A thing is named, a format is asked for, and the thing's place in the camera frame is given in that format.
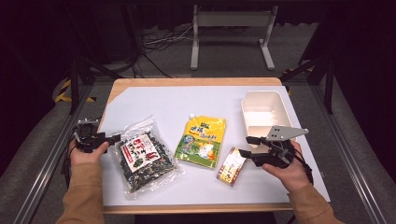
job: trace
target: sleeve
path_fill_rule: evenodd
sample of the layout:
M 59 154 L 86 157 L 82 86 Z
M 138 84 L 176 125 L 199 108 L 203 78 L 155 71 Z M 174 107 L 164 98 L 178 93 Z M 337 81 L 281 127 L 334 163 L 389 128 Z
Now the sleeve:
M 299 224 L 343 223 L 334 216 L 332 207 L 311 184 L 288 196 Z
M 105 223 L 101 165 L 77 164 L 71 172 L 69 189 L 64 195 L 64 213 L 56 223 Z

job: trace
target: food container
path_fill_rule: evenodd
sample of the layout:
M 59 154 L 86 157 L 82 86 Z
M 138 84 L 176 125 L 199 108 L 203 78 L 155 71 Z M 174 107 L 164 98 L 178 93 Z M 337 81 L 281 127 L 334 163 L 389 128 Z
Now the food container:
M 291 127 L 288 112 L 277 91 L 248 91 L 241 104 L 247 136 L 265 137 L 273 125 Z

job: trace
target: small box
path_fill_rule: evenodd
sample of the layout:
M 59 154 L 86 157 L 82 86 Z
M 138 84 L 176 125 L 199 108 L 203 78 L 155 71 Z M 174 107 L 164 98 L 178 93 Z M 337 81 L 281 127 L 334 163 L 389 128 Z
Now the small box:
M 232 187 L 245 160 L 246 158 L 241 157 L 239 154 L 239 149 L 232 147 L 218 171 L 217 179 Z

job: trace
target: snack bag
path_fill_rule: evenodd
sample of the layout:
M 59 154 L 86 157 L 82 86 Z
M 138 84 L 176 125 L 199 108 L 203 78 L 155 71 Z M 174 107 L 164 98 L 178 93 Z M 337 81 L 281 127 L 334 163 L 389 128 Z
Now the snack bag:
M 178 143 L 175 157 L 215 168 L 218 163 L 225 124 L 225 119 L 191 115 Z
M 174 181 L 183 171 L 160 136 L 154 117 L 118 132 L 121 141 L 113 154 L 125 177 L 125 196 L 134 200 L 138 192 L 154 191 Z

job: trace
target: metal frame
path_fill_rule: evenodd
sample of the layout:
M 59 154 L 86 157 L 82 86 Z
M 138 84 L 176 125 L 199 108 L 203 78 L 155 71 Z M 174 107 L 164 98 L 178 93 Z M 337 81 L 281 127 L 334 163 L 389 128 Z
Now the metal frame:
M 361 172 L 361 169 L 359 168 L 359 165 L 355 161 L 355 157 L 353 156 L 347 144 L 347 140 L 342 134 L 342 130 L 338 126 L 334 116 L 329 114 L 326 105 L 322 103 L 324 96 L 320 90 L 320 87 L 312 86 L 311 90 L 317 100 L 318 105 L 320 106 L 322 114 L 325 116 L 326 121 L 332 130 L 335 140 L 339 146 L 340 156 L 346 165 L 347 170 L 349 171 L 350 177 L 355 184 L 357 192 L 361 196 L 361 200 L 367 210 L 367 214 L 370 216 L 370 219 L 373 223 L 387 223 L 378 203 L 375 200 L 375 196 L 371 192 L 370 187 L 363 173 Z
M 92 86 L 84 86 L 79 96 L 79 101 L 84 102 L 91 92 Z M 79 104 L 75 110 L 75 113 L 70 115 L 66 120 L 64 127 L 59 134 L 58 139 L 55 142 L 47 160 L 45 161 L 43 168 L 38 173 L 37 179 L 33 184 L 29 194 L 27 195 L 20 211 L 14 219 L 14 224 L 30 223 L 35 215 L 35 211 L 44 198 L 47 188 L 50 184 L 55 169 L 59 163 L 59 159 L 64 154 L 64 146 L 67 143 L 69 132 L 73 125 L 78 121 L 78 114 L 81 111 L 84 104 Z
M 198 69 L 199 38 L 198 28 L 200 26 L 263 26 L 265 36 L 259 39 L 262 55 L 268 70 L 274 70 L 274 62 L 268 50 L 268 41 L 276 18 L 277 7 L 271 11 L 199 11 L 194 5 L 193 12 L 193 41 L 191 53 L 191 70 Z

